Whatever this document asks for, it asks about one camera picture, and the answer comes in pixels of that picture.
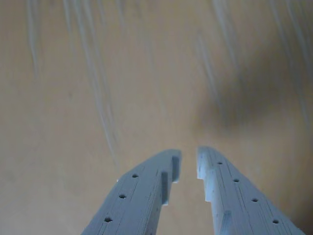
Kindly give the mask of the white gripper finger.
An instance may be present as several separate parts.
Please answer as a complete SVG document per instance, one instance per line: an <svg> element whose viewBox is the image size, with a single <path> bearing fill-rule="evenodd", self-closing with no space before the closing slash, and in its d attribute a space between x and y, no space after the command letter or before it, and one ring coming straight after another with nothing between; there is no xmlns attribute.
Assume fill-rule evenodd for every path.
<svg viewBox="0 0 313 235"><path fill-rule="evenodd" d="M197 177L211 203L215 234L303 234L220 152L201 146L197 158Z"/></svg>
<svg viewBox="0 0 313 235"><path fill-rule="evenodd" d="M154 235L171 185L179 181L181 151L167 149L125 173L83 230L84 235Z"/></svg>

